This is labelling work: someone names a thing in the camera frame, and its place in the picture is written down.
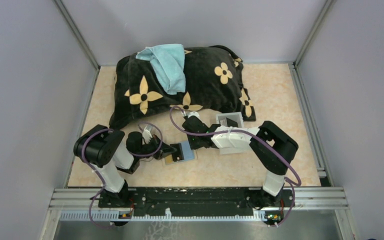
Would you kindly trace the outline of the black credit card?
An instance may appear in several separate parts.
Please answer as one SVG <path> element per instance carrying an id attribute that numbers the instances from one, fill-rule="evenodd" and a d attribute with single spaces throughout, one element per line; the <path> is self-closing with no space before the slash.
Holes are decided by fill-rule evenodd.
<path id="1" fill-rule="evenodd" d="M 180 143 L 173 143 L 170 146 L 174 149 L 174 152 L 171 154 L 173 162 L 179 162 L 184 160 L 182 145 Z"/>

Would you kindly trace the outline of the beige card holder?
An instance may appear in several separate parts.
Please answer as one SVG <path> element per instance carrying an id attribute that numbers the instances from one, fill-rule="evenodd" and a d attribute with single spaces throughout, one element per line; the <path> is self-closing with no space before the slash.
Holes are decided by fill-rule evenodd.
<path id="1" fill-rule="evenodd" d="M 166 166 L 196 159 L 195 151 L 191 149 L 190 143 L 187 140 L 179 143 L 171 143 L 169 146 L 171 147 L 171 152 L 164 158 L 164 164 Z"/>

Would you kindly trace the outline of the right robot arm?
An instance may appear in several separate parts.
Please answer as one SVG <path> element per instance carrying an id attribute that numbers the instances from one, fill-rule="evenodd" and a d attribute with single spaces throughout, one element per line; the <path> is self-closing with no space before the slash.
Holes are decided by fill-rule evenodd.
<path id="1" fill-rule="evenodd" d="M 266 120 L 261 126 L 251 128 L 221 124 L 207 126 L 193 115 L 185 118 L 182 128 L 193 150 L 214 148 L 252 151 L 267 169 L 261 193 L 263 203 L 275 206 L 281 200 L 280 191 L 299 145 L 275 123 Z"/>

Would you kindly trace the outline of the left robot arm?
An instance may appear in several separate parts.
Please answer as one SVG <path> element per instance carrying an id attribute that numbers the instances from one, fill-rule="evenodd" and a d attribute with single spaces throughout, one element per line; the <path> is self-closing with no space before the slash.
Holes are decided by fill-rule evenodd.
<path id="1" fill-rule="evenodd" d="M 74 155 L 91 167 L 101 180 L 102 193 L 118 207 L 126 206 L 130 200 L 128 183 L 120 171 L 133 174 L 142 159 L 161 160 L 178 152 L 153 134 L 153 128 L 149 124 L 141 131 L 130 132 L 123 143 L 123 131 L 97 124 L 73 146 Z"/>

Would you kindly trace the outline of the stack of credit cards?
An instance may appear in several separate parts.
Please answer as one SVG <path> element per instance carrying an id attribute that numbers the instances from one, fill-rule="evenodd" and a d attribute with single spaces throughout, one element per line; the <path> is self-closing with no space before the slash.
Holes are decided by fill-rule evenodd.
<path id="1" fill-rule="evenodd" d="M 237 119 L 229 118 L 229 117 L 222 118 L 219 121 L 219 123 L 225 127 L 235 127 L 235 128 L 239 127 L 240 125 L 240 121 L 238 121 Z"/>

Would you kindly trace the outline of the white plastic tray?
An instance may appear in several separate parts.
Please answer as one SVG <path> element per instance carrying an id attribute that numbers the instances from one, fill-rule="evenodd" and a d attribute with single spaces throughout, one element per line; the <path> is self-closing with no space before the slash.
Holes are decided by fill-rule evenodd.
<path id="1" fill-rule="evenodd" d="M 240 122 L 238 128 L 244 127 L 244 120 L 241 112 L 216 114 L 216 123 L 220 124 L 220 120 L 224 118 L 237 119 Z M 219 153 L 221 155 L 228 155 L 249 152 L 251 148 L 249 147 L 249 144 L 246 145 L 245 140 L 247 140 L 247 138 L 243 133 L 230 132 L 227 134 L 226 139 L 222 140 L 222 147 L 219 148 Z"/>

